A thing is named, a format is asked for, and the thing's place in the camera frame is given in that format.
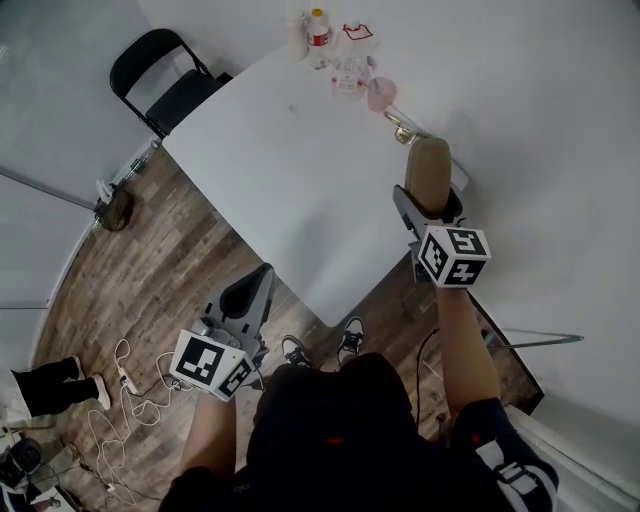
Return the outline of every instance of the pink cup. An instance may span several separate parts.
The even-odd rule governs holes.
[[[367,94],[367,104],[373,112],[383,112],[396,99],[397,89],[388,78],[377,77],[369,81],[369,92]]]

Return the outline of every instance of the clear plastic container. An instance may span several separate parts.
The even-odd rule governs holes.
[[[365,92],[367,49],[373,34],[359,21],[346,23],[334,45],[331,87],[336,97],[359,101]]]

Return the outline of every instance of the wooden floor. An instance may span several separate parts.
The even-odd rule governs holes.
[[[121,363],[139,388],[148,390],[158,377],[156,357],[173,349],[178,332],[191,325],[214,284],[230,273],[249,270],[260,263],[260,258],[164,151],[154,155],[143,175],[136,177],[128,188],[137,198],[130,226],[120,233],[99,228],[85,242],[52,305],[36,354],[38,365],[77,354],[85,373],[101,373],[114,402],[107,416],[123,437],[128,432],[114,363],[118,340],[126,338],[131,343],[131,355]],[[399,218],[398,229],[404,229]],[[433,288],[416,286],[410,264],[404,259],[354,313],[366,322],[364,350],[381,352],[387,357],[415,403],[417,350],[438,325]],[[266,375],[283,363],[280,340],[284,334],[297,336],[324,370],[335,369],[342,326],[334,329],[324,326],[282,283],[278,284],[271,316],[262,334],[272,349],[264,361]],[[439,374],[437,335],[424,355]],[[169,360],[170,357],[161,360],[165,372]],[[539,388],[510,351],[495,352],[494,361],[505,401],[523,410],[537,403],[541,398]],[[437,431],[436,415],[446,412],[446,406],[440,378],[425,365],[421,368],[419,392],[420,432],[430,437]],[[166,403],[167,395],[167,390],[158,385],[146,398]],[[177,476],[195,396],[195,393],[174,393],[171,406],[162,411],[159,425],[146,427],[129,420],[132,434],[126,443],[125,467],[118,474],[130,488],[152,497],[166,493]],[[239,467],[244,464],[259,397],[260,392],[250,388],[243,388],[238,394]],[[135,405],[142,400],[134,398],[134,401]],[[72,407],[58,417],[55,428],[47,434],[73,443],[95,468],[97,447],[87,421],[87,413],[94,407],[98,407],[96,403]],[[99,440],[113,439],[108,424],[97,415],[92,416]],[[141,419],[152,422],[154,417],[154,411],[149,409]],[[120,460],[117,449],[109,453],[114,460]],[[60,480],[88,510],[106,505],[123,511],[151,511],[158,506],[157,502],[140,496],[136,496],[136,507],[116,500],[105,503],[109,494],[81,469],[68,471]]]

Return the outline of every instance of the extension cord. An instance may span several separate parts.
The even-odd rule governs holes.
[[[118,348],[120,347],[120,344],[125,343],[127,345],[127,352],[126,354],[122,355],[122,356],[118,356]],[[156,370],[158,371],[158,376],[160,378],[160,382],[162,382],[162,385],[169,391],[169,396],[167,397],[167,403],[166,404],[159,404],[156,402],[153,402],[151,400],[145,400],[144,402],[142,402],[141,404],[138,404],[136,406],[133,405],[133,402],[131,400],[132,396],[138,396],[141,397],[143,395],[140,395],[138,393],[138,389],[135,386],[135,384],[133,384],[133,381],[131,380],[131,376],[129,375],[129,373],[120,365],[120,361],[123,359],[126,359],[127,357],[129,357],[129,354],[131,353],[131,346],[129,344],[129,342],[126,339],[121,339],[118,344],[116,345],[116,348],[114,350],[113,353],[113,358],[115,360],[115,364],[116,364],[116,368],[118,368],[118,374],[120,375],[120,407],[122,409],[122,415],[123,415],[123,419],[124,419],[124,426],[126,427],[126,435],[121,436],[120,433],[118,432],[118,430],[116,429],[116,427],[113,425],[113,423],[111,423],[111,421],[109,421],[109,418],[107,418],[107,416],[104,414],[104,412],[102,411],[98,411],[96,409],[92,409],[87,413],[87,421],[89,424],[89,428],[91,430],[91,434],[93,435],[93,440],[96,443],[96,447],[98,448],[98,455],[96,456],[96,470],[95,470],[95,476],[96,478],[98,478],[100,480],[100,484],[102,486],[102,488],[107,491],[109,494],[111,494],[114,498],[117,498],[119,501],[121,501],[122,503],[125,503],[127,505],[136,505],[136,499],[133,496],[131,490],[129,489],[129,487],[127,487],[127,485],[122,481],[122,479],[120,478],[120,476],[118,475],[118,473],[116,472],[116,470],[118,469],[125,469],[125,463],[126,463],[126,451],[125,451],[125,443],[129,440],[129,438],[132,435],[132,430],[131,430],[131,426],[129,425],[129,419],[127,418],[127,411],[125,409],[125,395],[126,398],[128,399],[129,402],[129,407],[130,407],[130,415],[132,417],[132,419],[140,424],[140,425],[144,425],[146,427],[152,427],[154,425],[157,425],[158,423],[160,423],[162,421],[162,417],[161,417],[161,409],[167,409],[171,406],[171,396],[173,394],[174,391],[186,391],[186,392],[190,392],[193,390],[193,386],[190,386],[189,384],[187,384],[186,382],[180,381],[178,379],[176,379],[174,381],[174,383],[169,386],[164,379],[163,373],[160,370],[160,359],[162,357],[168,356],[168,355],[173,355],[173,352],[164,352],[163,354],[160,354],[157,358],[156,358]],[[155,408],[156,412],[157,412],[157,418],[151,422],[151,423],[147,423],[144,422],[142,420],[140,420],[140,416],[144,413],[145,409],[147,406],[153,407]],[[91,415],[92,414],[97,414],[98,416],[100,416],[106,423],[107,425],[110,427],[111,431],[114,434],[114,438],[112,439],[108,439],[106,441],[98,441],[98,436],[96,435],[96,431],[93,428],[93,424],[91,422]],[[105,452],[105,449],[108,446],[115,446],[119,449],[120,451],[120,463],[115,464],[113,463],[108,457],[107,454]],[[100,471],[100,461],[103,461],[104,464],[107,466],[107,468],[109,469],[109,479],[107,480],[103,475],[102,472]],[[122,497],[119,493],[118,493],[118,487],[116,486],[122,486],[122,488],[124,489],[124,491],[126,491],[128,498],[129,499],[125,499],[124,497]]]
[[[133,383],[133,379],[129,372],[122,366],[118,366],[118,374],[120,374],[120,385],[126,387],[132,395],[139,395],[138,388]]]

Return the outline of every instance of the black shirt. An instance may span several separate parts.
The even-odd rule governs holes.
[[[247,466],[232,482],[206,468],[177,478],[160,512],[277,509],[512,510],[475,450],[497,440],[505,462],[541,468],[500,402],[465,407],[451,448],[420,437],[385,404],[332,397],[290,408],[254,430]],[[551,510],[548,495],[534,508]]]

